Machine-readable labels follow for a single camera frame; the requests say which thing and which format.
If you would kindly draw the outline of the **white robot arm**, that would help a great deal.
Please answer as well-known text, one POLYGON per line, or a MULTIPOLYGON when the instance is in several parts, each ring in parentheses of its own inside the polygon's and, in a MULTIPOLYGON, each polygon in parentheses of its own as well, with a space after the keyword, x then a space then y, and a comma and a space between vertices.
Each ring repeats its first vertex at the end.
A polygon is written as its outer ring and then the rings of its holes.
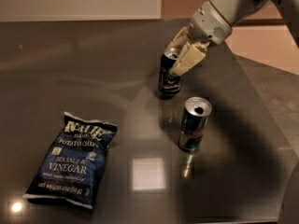
POLYGON ((299 0, 208 0, 192 15, 169 44, 178 49, 178 59, 169 75, 180 77, 206 57, 209 46, 218 46, 232 28, 268 4, 274 4, 294 41, 299 41, 299 0))

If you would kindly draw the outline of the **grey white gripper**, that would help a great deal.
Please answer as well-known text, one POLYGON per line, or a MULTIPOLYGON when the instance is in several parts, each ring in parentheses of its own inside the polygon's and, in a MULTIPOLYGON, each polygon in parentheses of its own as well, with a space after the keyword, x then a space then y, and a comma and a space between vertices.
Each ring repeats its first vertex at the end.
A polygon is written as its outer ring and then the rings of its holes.
POLYGON ((231 25, 210 2, 205 2, 192 15, 189 27, 179 30, 164 52, 179 54, 169 74, 181 77, 206 57, 206 45, 220 45, 232 33, 231 25), (192 38, 201 42, 192 42, 192 38))

